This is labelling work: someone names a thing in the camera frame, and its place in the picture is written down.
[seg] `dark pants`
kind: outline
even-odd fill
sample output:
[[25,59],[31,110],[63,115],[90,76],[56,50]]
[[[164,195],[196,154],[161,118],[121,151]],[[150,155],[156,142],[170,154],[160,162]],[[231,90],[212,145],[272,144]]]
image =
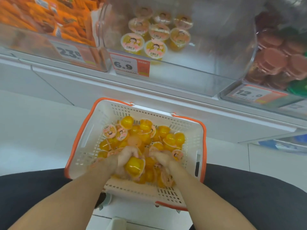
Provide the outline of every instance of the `dark pants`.
[[[8,229],[32,206],[70,182],[63,174],[63,169],[56,169],[1,176],[0,230]],[[307,193],[293,185],[211,164],[204,183],[258,230],[307,229]]]

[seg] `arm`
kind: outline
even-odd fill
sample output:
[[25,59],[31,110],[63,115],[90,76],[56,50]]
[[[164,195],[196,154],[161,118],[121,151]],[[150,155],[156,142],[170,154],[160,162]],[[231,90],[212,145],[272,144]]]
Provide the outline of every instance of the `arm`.
[[120,154],[96,163],[87,173],[37,203],[9,230],[86,229],[105,183],[132,154],[138,156],[137,150],[126,147]]
[[235,207],[192,177],[173,157],[161,152],[151,155],[173,176],[195,229],[255,230]]

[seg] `hand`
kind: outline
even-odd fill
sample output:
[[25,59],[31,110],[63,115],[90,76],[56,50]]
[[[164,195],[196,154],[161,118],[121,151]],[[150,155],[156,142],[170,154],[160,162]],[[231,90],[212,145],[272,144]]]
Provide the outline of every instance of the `hand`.
[[149,156],[154,157],[161,165],[166,168],[169,168],[171,161],[175,161],[170,151],[153,151],[149,153]]
[[126,146],[119,154],[117,154],[117,167],[124,166],[132,156],[138,158],[138,148],[133,146]]

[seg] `shopping basket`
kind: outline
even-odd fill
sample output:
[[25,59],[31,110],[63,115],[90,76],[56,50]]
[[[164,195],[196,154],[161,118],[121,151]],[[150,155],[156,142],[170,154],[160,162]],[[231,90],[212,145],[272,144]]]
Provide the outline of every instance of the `shopping basket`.
[[[111,98],[98,99],[81,125],[65,167],[65,176],[75,179],[84,174],[88,167],[95,162],[100,151],[99,143],[105,139],[102,134],[103,127],[128,115],[136,121],[148,119],[156,126],[165,125],[173,131],[184,133],[186,141],[182,146],[184,153],[181,161],[182,166],[203,182],[207,149],[206,127],[202,122],[178,116],[175,113],[170,114]],[[114,195],[136,198],[177,210],[187,210],[176,185],[163,189],[151,184],[137,184],[130,180],[110,178],[104,188],[106,192]]]

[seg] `tile floor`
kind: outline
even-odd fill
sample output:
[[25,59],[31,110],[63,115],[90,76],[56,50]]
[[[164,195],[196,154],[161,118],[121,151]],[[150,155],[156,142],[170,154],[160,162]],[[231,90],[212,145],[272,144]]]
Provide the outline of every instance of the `tile floor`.
[[[63,168],[89,112],[1,90],[0,107],[0,175]],[[210,138],[207,151],[208,163],[266,174],[307,191],[307,156]],[[144,209],[151,218],[144,218]],[[192,223],[186,212],[119,197],[93,214],[88,230],[105,229],[115,216],[127,219],[128,229],[188,229]]]

